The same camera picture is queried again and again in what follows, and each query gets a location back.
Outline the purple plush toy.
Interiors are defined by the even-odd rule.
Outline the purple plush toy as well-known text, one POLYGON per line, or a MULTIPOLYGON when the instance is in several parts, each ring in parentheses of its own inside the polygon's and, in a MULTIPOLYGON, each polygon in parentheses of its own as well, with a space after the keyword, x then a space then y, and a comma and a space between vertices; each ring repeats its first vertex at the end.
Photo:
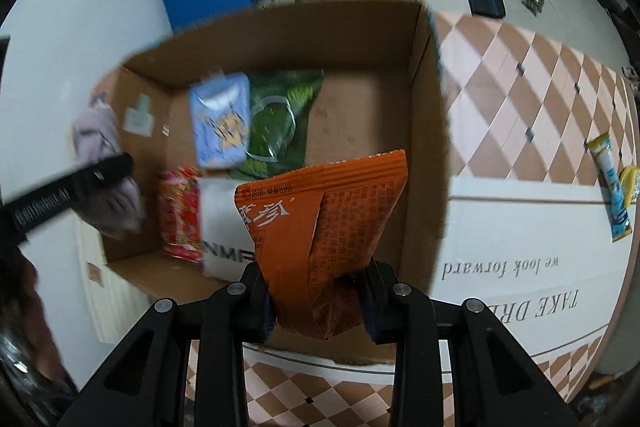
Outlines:
POLYGON ((74 207, 78 217, 112 239, 137 233, 142 206, 132 179, 132 160, 124 154, 114 109, 97 96, 74 120, 73 143, 80 167, 89 167, 93 187, 74 207))

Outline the white snack package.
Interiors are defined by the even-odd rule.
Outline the white snack package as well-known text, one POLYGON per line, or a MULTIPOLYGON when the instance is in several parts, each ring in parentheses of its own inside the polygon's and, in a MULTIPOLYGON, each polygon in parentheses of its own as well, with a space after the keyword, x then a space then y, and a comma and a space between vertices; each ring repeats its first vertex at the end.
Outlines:
POLYGON ((198 179, 198 221, 206 277, 235 282, 255 260, 255 246, 239 211, 235 189, 241 184, 227 178, 198 179))

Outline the red snack bag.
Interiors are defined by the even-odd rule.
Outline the red snack bag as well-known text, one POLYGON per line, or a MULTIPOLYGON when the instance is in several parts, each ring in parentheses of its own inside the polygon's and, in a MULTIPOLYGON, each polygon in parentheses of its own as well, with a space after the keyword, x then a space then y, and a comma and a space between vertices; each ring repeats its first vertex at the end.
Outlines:
POLYGON ((200 170, 180 167, 160 175, 160 237, 170 257, 200 265, 203 260, 200 231, 200 170))

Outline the orange snack bag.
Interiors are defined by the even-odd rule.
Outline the orange snack bag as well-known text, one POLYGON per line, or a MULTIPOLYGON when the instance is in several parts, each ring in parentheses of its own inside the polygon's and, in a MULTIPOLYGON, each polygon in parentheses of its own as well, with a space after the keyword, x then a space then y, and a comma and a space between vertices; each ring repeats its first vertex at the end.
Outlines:
POLYGON ((361 323, 355 293, 337 279, 367 268, 407 180, 406 154, 393 150, 235 189, 281 329, 330 339, 361 323))

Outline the blue bear snack bag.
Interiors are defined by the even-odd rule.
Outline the blue bear snack bag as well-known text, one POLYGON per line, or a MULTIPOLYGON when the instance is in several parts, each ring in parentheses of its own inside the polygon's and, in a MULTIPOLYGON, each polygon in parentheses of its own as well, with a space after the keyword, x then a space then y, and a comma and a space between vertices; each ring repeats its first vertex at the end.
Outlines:
POLYGON ((213 75, 189 92, 198 167, 229 169, 242 164, 250 143, 250 80, 242 72, 213 75))

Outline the green snack bag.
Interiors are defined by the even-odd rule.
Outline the green snack bag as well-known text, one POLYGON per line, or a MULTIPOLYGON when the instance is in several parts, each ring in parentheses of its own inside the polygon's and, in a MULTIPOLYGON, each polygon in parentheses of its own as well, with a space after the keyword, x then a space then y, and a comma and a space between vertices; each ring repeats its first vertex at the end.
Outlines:
POLYGON ((250 143, 236 179, 267 179, 305 165, 308 117, 323 79, 321 69, 248 75, 250 143))

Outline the checkered round table mat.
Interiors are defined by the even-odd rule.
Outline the checkered round table mat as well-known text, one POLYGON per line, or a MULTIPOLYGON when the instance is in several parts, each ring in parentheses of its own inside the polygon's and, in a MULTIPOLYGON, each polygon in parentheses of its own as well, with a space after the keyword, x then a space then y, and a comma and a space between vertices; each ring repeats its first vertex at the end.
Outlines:
POLYGON ((438 299, 475 295, 564 398, 602 355, 638 236, 613 242, 586 144, 639 159, 620 74, 566 44, 418 2, 293 4, 198 28, 197 72, 320 69, 310 165, 405 150, 410 180, 376 254, 438 299))

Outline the yellow snack packet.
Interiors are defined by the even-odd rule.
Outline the yellow snack packet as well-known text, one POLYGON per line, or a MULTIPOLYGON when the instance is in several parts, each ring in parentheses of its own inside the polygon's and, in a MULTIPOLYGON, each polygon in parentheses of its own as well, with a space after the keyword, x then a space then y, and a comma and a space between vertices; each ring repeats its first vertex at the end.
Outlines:
POLYGON ((620 172, 620 186, 623 190, 624 207, 637 204, 640 194, 640 168, 627 166, 620 172))

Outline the blue white stick packet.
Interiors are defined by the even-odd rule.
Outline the blue white stick packet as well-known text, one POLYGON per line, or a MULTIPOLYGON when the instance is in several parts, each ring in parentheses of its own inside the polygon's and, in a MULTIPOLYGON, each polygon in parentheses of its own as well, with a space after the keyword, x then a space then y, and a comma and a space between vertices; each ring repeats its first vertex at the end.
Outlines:
POLYGON ((608 189, 612 241, 617 242, 632 232, 628 210, 624 203, 624 191, 614 165, 613 149, 608 132, 587 143, 587 148, 598 166, 608 189))

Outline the brown cardboard box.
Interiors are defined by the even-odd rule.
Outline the brown cardboard box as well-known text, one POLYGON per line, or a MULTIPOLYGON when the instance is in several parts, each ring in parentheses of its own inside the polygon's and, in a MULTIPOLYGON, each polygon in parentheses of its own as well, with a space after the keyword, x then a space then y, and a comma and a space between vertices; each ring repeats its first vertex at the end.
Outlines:
POLYGON ((218 284, 194 262, 166 255, 158 189, 166 170, 195 164, 188 94, 216 72, 261 75, 320 70, 314 101, 298 117, 286 153, 307 166, 403 150, 409 180, 387 222, 376 259, 420 289, 430 286, 444 233, 449 172, 438 39, 416 0, 329 0, 239 12, 179 32, 130 56, 96 85, 118 121, 140 96, 150 100, 150 133, 122 130, 142 196, 141 229, 103 239, 107 266, 151 297, 178 303, 218 284))

